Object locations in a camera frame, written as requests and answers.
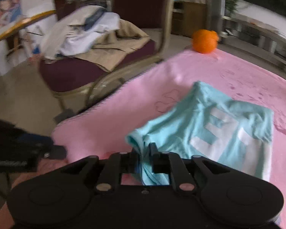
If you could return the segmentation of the light blue t-shirt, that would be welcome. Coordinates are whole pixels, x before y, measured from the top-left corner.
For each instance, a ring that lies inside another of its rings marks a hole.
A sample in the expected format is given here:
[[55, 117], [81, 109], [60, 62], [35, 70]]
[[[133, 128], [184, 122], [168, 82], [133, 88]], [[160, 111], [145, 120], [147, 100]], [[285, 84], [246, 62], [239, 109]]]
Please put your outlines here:
[[149, 144], [181, 158], [209, 158], [265, 181], [270, 180], [273, 117], [271, 109], [234, 100], [214, 87], [195, 82], [189, 93], [163, 115], [126, 136], [140, 156], [144, 185], [167, 185], [166, 174], [155, 174]]

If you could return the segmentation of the pink blanket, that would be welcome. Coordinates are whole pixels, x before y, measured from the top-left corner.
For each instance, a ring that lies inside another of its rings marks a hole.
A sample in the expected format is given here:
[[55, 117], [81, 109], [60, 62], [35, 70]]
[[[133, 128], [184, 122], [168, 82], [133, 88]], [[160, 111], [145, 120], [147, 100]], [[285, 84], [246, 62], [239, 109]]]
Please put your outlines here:
[[280, 226], [286, 228], [286, 80], [224, 51], [204, 55], [186, 50], [175, 55], [128, 81], [97, 106], [60, 123], [52, 138], [67, 148], [68, 162], [130, 150], [125, 136], [173, 108], [196, 81], [274, 112], [270, 181], [284, 195]]

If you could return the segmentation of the beige garment on chair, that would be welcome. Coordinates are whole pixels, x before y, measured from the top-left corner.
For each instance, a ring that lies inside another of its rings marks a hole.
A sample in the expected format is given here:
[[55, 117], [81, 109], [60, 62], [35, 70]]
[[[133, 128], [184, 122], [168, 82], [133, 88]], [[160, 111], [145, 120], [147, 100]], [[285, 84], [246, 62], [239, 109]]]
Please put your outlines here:
[[105, 72], [112, 72], [124, 58], [141, 49], [150, 36], [129, 21], [119, 20], [119, 29], [99, 37], [88, 51], [76, 58], [96, 64]]

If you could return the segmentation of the orange plush toy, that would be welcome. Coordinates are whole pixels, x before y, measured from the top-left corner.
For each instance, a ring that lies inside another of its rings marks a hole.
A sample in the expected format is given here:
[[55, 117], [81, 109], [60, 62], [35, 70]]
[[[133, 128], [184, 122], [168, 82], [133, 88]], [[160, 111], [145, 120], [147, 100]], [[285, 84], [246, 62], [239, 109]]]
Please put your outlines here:
[[198, 30], [192, 36], [192, 48], [202, 54], [213, 52], [218, 46], [219, 36], [215, 31]]

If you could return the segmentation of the white garment on chair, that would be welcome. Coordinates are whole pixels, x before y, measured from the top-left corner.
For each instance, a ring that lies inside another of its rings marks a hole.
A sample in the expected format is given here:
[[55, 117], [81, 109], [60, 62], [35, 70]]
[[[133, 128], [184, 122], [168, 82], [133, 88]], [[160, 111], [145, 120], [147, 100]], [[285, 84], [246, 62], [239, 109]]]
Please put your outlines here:
[[119, 22], [120, 16], [104, 7], [83, 6], [54, 24], [43, 36], [40, 51], [49, 60], [54, 60], [57, 55], [85, 53], [101, 36], [118, 30]]

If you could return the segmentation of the wooden cabinet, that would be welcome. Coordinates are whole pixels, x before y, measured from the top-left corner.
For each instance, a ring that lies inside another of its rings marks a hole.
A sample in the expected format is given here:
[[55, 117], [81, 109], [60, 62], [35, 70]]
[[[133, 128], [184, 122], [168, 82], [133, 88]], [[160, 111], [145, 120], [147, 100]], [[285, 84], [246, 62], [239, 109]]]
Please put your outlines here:
[[175, 1], [171, 33], [192, 37], [197, 30], [206, 29], [207, 5], [202, 3]]

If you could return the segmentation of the grey tv console shelf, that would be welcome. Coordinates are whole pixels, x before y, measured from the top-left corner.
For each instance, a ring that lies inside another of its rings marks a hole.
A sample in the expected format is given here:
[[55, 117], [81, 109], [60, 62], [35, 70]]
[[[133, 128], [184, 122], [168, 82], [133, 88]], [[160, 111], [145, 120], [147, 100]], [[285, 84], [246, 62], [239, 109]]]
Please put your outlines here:
[[274, 31], [233, 17], [222, 17], [223, 44], [245, 51], [286, 70], [286, 39]]

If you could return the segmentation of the green potted plant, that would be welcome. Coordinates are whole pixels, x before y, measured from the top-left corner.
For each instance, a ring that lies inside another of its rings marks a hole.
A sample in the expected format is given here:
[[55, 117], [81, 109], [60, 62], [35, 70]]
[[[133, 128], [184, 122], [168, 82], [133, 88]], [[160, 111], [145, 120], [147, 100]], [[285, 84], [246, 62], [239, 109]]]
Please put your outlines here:
[[226, 15], [231, 17], [237, 11], [239, 0], [225, 0]]

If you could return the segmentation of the maroon chair with beige frame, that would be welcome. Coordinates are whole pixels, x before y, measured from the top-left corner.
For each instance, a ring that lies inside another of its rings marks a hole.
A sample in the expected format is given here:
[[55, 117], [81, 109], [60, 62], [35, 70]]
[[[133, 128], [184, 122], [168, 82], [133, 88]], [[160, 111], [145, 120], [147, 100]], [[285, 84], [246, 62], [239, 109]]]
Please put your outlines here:
[[112, 10], [86, 5], [56, 22], [42, 40], [39, 73], [66, 109], [64, 98], [124, 82], [162, 60], [169, 43], [174, 0], [113, 0]]

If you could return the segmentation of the wall poster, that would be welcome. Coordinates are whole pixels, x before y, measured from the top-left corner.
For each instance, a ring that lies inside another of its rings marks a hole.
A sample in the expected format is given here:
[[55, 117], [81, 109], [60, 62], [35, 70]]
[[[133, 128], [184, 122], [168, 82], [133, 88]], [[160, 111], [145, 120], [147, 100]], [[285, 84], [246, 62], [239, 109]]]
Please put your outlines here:
[[22, 15], [22, 0], [0, 0], [0, 27], [6, 26]]

